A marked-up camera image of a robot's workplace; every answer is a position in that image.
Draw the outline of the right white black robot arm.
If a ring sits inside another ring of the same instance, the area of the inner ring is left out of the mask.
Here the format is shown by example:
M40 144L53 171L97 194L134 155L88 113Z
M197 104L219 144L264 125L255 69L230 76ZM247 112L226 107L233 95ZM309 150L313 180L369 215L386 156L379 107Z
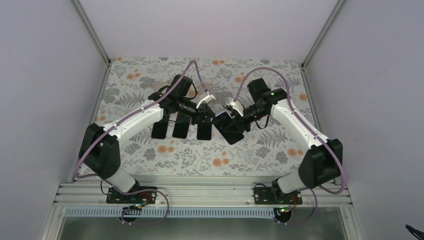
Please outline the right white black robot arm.
M297 171L281 176L271 183L270 195L274 202L284 203L290 193L313 189L343 175L343 145L317 130L294 106L281 88L270 89L263 78L247 85L254 104L245 108L230 98L225 105L231 113L215 117L215 127L229 144L235 144L251 130L251 123L263 117L273 117L285 127L304 152Z

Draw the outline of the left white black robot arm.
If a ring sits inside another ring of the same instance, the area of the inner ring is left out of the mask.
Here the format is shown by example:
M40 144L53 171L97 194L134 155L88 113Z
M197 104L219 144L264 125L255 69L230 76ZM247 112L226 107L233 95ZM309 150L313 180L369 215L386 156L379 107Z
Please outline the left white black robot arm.
M105 125L90 124L82 140L78 163L74 172L77 179L81 165L92 170L93 177L99 177L111 184L124 201L131 203L139 197L139 182L121 166L120 145L136 134L152 127L152 138L161 139L167 131L170 115L177 113L174 126L180 130L186 125L198 126L198 139L210 140L214 112L209 102L215 99L208 89L200 96L188 97L192 79L178 74L169 85L152 93L147 101L127 115Z

